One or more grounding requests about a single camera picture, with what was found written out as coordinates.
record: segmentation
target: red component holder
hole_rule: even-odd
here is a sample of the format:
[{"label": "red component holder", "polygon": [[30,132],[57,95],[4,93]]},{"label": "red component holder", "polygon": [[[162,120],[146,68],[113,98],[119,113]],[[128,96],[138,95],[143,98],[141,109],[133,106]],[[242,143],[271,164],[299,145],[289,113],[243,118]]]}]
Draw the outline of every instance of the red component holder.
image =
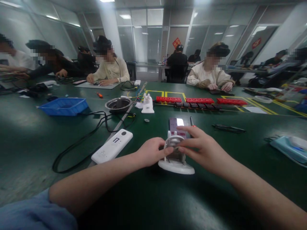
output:
[{"label": "red component holder", "polygon": [[214,100],[211,98],[186,98],[189,103],[213,104]]},{"label": "red component holder", "polygon": [[182,102],[180,97],[156,97],[156,102],[176,103]]},{"label": "red component holder", "polygon": [[244,100],[235,100],[235,99],[224,99],[224,98],[217,98],[218,104],[230,104],[230,105],[247,105],[248,103]]}]

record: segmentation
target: metal bowl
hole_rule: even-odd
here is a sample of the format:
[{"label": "metal bowl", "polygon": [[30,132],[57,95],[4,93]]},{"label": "metal bowl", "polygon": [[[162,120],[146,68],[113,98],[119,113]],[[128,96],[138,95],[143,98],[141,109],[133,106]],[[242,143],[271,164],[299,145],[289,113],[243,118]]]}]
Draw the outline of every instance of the metal bowl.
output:
[{"label": "metal bowl", "polygon": [[127,112],[132,100],[127,97],[114,98],[105,104],[105,107],[110,110],[110,113]]}]

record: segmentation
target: white shirt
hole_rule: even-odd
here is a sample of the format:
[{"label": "white shirt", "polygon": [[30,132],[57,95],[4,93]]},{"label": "white shirt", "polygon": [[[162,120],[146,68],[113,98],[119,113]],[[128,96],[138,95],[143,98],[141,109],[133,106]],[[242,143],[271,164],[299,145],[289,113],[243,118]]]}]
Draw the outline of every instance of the white shirt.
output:
[{"label": "white shirt", "polygon": [[20,50],[16,50],[15,56],[7,54],[6,58],[9,62],[9,66],[24,67],[30,70],[34,70],[37,67],[35,61],[30,57],[30,55],[27,55],[25,52]]},{"label": "white shirt", "polygon": [[199,82],[202,82],[204,80],[209,79],[211,84],[219,85],[225,80],[230,80],[230,75],[226,74],[224,70],[221,70],[220,68],[215,68],[212,71],[205,71],[204,70],[204,63],[200,63],[196,66],[194,66],[191,69],[191,72],[187,79],[188,85],[197,85]]},{"label": "white shirt", "polygon": [[114,63],[106,63],[103,60],[99,65],[99,69],[94,73],[94,81],[103,79],[114,79],[117,78],[118,82],[125,82],[130,80],[127,64],[120,57],[116,58]]}]

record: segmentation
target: green table surface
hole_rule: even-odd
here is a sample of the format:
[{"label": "green table surface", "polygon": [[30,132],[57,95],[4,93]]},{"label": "green table surface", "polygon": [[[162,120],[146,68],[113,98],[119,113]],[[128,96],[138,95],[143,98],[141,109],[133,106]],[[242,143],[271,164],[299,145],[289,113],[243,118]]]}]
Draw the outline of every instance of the green table surface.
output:
[{"label": "green table surface", "polygon": [[[149,82],[146,90],[184,92],[190,97],[219,97],[181,84]],[[242,88],[234,92],[240,96]],[[297,205],[307,210],[306,169],[290,161],[271,147],[265,137],[294,135],[307,139],[306,120],[249,112],[210,112],[155,105],[154,114],[136,113],[128,128],[132,140],[119,156],[136,151],[147,139],[167,138],[169,118],[182,118],[213,136],[236,160],[256,172]],[[215,130],[212,124],[245,129],[243,134]],[[194,175],[180,175],[161,169],[157,164],[127,176],[96,202],[80,219],[80,229],[260,229],[248,207],[232,186],[210,174],[192,159]]]},{"label": "green table surface", "polygon": [[[183,84],[149,82],[146,90],[155,99],[162,92],[168,96],[218,98],[207,91]],[[102,93],[104,99],[95,92]],[[234,88],[238,97],[252,97]],[[119,86],[113,90],[75,88],[72,85],[54,87],[51,93],[57,96],[86,98],[92,111],[104,110],[108,99],[127,95]],[[45,99],[19,98],[17,94],[2,96],[0,105],[1,124],[1,186],[0,205],[29,198],[48,188],[68,174],[56,174],[51,170],[56,156],[76,140],[94,129],[98,119],[89,117],[49,117],[36,108]],[[284,107],[274,112],[297,115]],[[306,169],[290,161],[272,148],[265,137],[293,135],[307,139],[306,119],[250,112],[210,112],[178,109],[167,105],[155,105],[154,114],[142,114],[133,108],[136,120],[128,127],[132,140],[119,154],[136,151],[152,137],[167,138],[169,118],[182,118],[213,136],[236,160],[256,172],[285,196],[307,210]],[[112,118],[112,128],[118,123]],[[245,129],[243,134],[215,130],[212,124],[224,124]],[[102,145],[109,137],[104,127],[82,145],[67,155],[60,169],[74,165]],[[232,186],[223,179],[210,174],[187,157],[195,168],[194,175],[180,175],[161,169],[157,164],[124,178],[101,197],[79,218],[80,229],[115,228],[128,229],[260,229],[248,207],[239,198]],[[82,170],[89,162],[74,170]]]}]

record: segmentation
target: screwdriver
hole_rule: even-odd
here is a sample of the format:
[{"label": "screwdriver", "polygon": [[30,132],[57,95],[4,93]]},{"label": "screwdriver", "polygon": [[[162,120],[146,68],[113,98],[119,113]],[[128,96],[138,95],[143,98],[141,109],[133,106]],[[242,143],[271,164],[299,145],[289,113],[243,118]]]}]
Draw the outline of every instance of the screwdriver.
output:
[{"label": "screwdriver", "polygon": [[190,117],[190,120],[191,120],[191,126],[192,126],[192,127],[196,127],[196,126],[194,125],[194,123],[193,123],[192,117]]},{"label": "screwdriver", "polygon": [[97,92],[96,92],[96,94],[98,95],[98,97],[103,98],[102,94],[97,93]]}]

